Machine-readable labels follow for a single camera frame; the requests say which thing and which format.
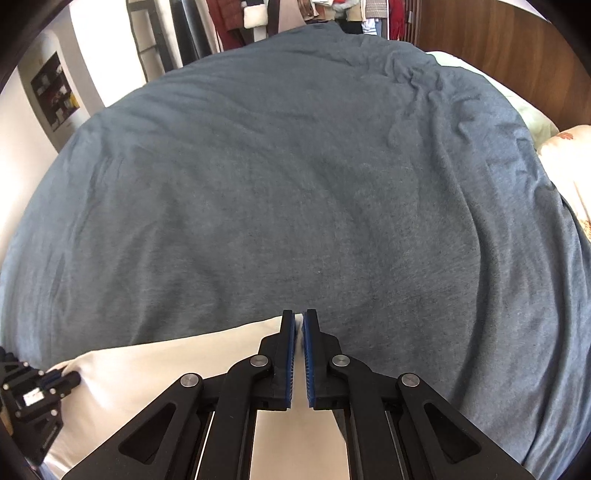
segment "white pillow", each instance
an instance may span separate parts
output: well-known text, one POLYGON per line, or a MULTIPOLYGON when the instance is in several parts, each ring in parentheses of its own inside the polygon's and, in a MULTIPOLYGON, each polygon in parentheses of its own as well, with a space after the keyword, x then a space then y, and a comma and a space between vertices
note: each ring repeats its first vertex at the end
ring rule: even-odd
POLYGON ((591 126, 559 133, 538 149, 538 155, 591 240, 591 126))
POLYGON ((509 103, 513 105, 513 108, 519 112, 523 118, 523 121, 527 125, 527 128, 531 132, 531 138, 534 141, 534 147, 536 150, 541 147, 542 143, 549 140, 558 133, 558 128, 556 128, 556 125, 554 125, 552 120, 550 120, 532 104, 523 100, 523 98, 521 98, 515 92, 509 90, 502 83, 497 82, 495 79, 489 77, 484 72, 481 72, 476 67, 473 67, 469 63, 458 59, 449 53, 442 51, 431 51, 428 53, 429 55, 433 55, 435 57, 435 60, 437 60, 439 65, 447 67, 461 67, 486 78, 493 87, 499 90, 505 96, 505 98, 509 100, 509 103))

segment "wooden headboard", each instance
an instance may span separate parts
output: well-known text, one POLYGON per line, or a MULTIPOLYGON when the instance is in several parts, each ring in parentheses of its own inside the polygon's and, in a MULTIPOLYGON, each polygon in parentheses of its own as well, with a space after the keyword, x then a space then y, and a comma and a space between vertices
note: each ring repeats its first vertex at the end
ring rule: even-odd
POLYGON ((591 124, 591 77, 547 21, 498 0, 421 0, 420 14, 422 50, 474 65, 560 130, 591 124))

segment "gray blanket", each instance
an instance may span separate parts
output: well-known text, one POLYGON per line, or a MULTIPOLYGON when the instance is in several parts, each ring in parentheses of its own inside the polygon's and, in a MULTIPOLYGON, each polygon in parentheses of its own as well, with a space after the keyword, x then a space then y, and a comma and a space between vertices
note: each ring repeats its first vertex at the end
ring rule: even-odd
POLYGON ((309 307, 537 478, 591 430, 591 248, 521 118, 484 78, 334 24, 87 121, 0 282, 1 343, 34 364, 309 307))

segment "red garment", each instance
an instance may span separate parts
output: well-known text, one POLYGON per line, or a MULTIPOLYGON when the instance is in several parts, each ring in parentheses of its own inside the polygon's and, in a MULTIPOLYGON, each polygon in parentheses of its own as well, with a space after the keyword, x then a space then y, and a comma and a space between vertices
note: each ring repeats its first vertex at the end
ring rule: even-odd
POLYGON ((390 13, 388 22, 390 24, 390 40, 404 38, 406 23, 404 21, 404 0, 388 0, 390 13))
POLYGON ((207 0, 207 7, 209 15, 212 18, 213 26, 216 27, 220 41, 222 42, 224 50, 232 50, 233 48, 240 48, 244 46, 244 41, 236 31, 228 30, 222 16, 222 10, 217 0, 207 0))
POLYGON ((217 0, 226 30, 237 30, 244 27, 244 13, 240 0, 217 0))

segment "hanging clothes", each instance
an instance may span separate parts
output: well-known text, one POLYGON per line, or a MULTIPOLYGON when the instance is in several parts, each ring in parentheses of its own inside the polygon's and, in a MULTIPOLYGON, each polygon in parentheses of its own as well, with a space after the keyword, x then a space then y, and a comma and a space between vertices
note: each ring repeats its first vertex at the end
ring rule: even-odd
POLYGON ((306 24, 301 16, 298 0, 280 0, 279 7, 279 32, 302 27, 306 24))
POLYGON ((304 20, 314 18, 314 7, 310 0, 297 0, 301 16, 304 20))
POLYGON ((267 27, 254 27, 252 29, 252 39, 257 42, 267 38, 267 27))
POLYGON ((267 14, 269 23, 267 33, 270 37, 279 33, 279 0, 267 0, 267 14))
POLYGON ((226 30, 244 27, 242 7, 239 0, 217 0, 226 30))
POLYGON ((361 0, 358 4, 352 6, 347 10, 347 21, 362 22, 365 20, 365 0, 361 0))
POLYGON ((335 19, 335 11, 332 10, 331 7, 327 7, 326 5, 323 5, 318 2, 314 2, 314 6, 318 10, 318 17, 316 17, 316 20, 328 21, 335 19))
POLYGON ((363 33, 366 35, 377 35, 378 31, 375 28, 375 18, 368 18, 365 22, 361 23, 363 33))
POLYGON ((388 0, 367 0, 365 16, 367 18, 388 18, 388 0))
POLYGON ((347 9, 357 5, 361 0, 345 0, 344 2, 333 2, 333 10, 337 13, 345 12, 347 9))
POLYGON ((406 24, 404 23, 404 0, 389 0, 390 40, 404 38, 406 24))
POLYGON ((345 33, 353 35, 363 34, 363 29, 361 29, 361 22, 349 22, 344 18, 337 18, 336 22, 339 25, 340 29, 345 33))
MULTIPOLYGON (((209 15, 212 18, 213 26, 216 28, 217 35, 220 38, 220 42, 222 43, 223 49, 232 50, 233 48, 243 47, 246 44, 246 42, 244 42, 244 39, 240 35, 240 32, 238 30, 230 29, 226 26, 224 17, 222 15, 222 9, 220 7, 220 3, 218 3, 218 0, 206 1, 207 8, 209 9, 209 15)), ((242 8, 240 6, 240 2, 236 3, 238 4, 238 8, 240 9, 240 24, 242 25, 242 8)))

